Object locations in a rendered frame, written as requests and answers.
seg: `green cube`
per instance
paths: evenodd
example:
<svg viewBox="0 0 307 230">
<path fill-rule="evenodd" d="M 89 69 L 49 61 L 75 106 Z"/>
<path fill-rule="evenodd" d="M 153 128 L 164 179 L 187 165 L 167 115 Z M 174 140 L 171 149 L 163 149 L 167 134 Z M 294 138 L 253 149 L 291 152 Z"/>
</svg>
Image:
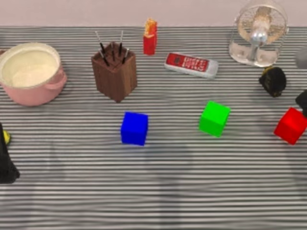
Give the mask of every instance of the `green cube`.
<svg viewBox="0 0 307 230">
<path fill-rule="evenodd" d="M 220 137 L 225 128 L 230 108 L 209 101 L 206 108 L 203 110 L 200 118 L 200 131 L 211 134 L 215 137 Z"/>
</svg>

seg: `pot handle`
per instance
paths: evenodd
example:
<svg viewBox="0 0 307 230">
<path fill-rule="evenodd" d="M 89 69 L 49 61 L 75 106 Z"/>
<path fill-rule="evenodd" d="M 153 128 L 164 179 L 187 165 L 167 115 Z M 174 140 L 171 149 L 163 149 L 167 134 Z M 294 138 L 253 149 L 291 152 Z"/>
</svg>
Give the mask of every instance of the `pot handle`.
<svg viewBox="0 0 307 230">
<path fill-rule="evenodd" d="M 45 85 L 46 89 L 57 90 L 59 88 L 62 88 L 65 85 L 65 83 L 67 82 L 66 73 L 64 72 L 64 70 L 61 69 L 59 74 L 62 75 L 62 79 L 59 82 L 54 83 L 54 84 L 46 84 Z"/>
</svg>

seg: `gray striped surface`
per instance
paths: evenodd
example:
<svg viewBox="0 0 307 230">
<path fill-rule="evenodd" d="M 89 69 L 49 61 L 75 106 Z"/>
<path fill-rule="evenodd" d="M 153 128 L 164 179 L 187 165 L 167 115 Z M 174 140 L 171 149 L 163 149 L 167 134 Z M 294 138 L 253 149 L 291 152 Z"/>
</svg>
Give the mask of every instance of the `gray striped surface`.
<svg viewBox="0 0 307 230">
<path fill-rule="evenodd" d="M 137 55 L 138 87 L 122 103 L 96 91 L 90 58 L 119 40 Z M 69 81 L 34 108 L 1 89 L 0 121 L 21 172 L 0 187 L 0 230 L 306 230 L 307 136 L 273 135 L 307 85 L 294 55 L 307 28 L 291 28 L 277 63 L 280 98 L 259 85 L 262 69 L 228 54 L 230 28 L 159 28 L 156 55 L 142 54 L 143 28 L 0 28 L 0 45 L 38 41 L 60 53 Z M 220 62 L 215 80 L 164 69 L 168 52 Z M 208 100 L 231 107 L 221 138 L 198 131 Z M 125 111 L 147 113 L 145 147 L 122 145 Z"/>
</svg>

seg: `brown wooden block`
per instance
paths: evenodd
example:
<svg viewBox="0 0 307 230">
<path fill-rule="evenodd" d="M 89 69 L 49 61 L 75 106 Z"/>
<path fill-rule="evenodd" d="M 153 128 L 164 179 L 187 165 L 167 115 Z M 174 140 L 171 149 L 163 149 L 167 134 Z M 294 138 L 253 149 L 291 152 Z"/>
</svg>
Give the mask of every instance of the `brown wooden block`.
<svg viewBox="0 0 307 230">
<path fill-rule="evenodd" d="M 104 62 L 99 52 L 92 57 L 92 66 L 98 91 L 120 103 L 137 87 L 136 57 L 133 52 L 129 51 L 125 63 L 122 64 L 126 49 L 122 49 L 122 54 L 119 57 L 119 44 L 113 43 L 113 46 L 115 61 L 112 58 L 110 43 L 105 48 L 109 66 Z"/>
</svg>

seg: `fan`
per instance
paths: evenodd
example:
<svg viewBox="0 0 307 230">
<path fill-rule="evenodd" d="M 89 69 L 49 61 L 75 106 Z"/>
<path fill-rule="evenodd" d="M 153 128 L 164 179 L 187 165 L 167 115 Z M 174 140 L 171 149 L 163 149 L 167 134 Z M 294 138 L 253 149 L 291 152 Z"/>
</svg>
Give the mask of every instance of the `fan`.
<svg viewBox="0 0 307 230">
<path fill-rule="evenodd" d="M 229 45 L 230 56 L 239 63 L 268 67 L 273 65 L 283 46 L 284 35 L 288 33 L 288 19 L 285 10 L 273 0 L 252 0 L 235 20 Z M 235 42 L 235 29 L 250 45 Z M 275 50 L 260 48 L 283 37 Z"/>
</svg>

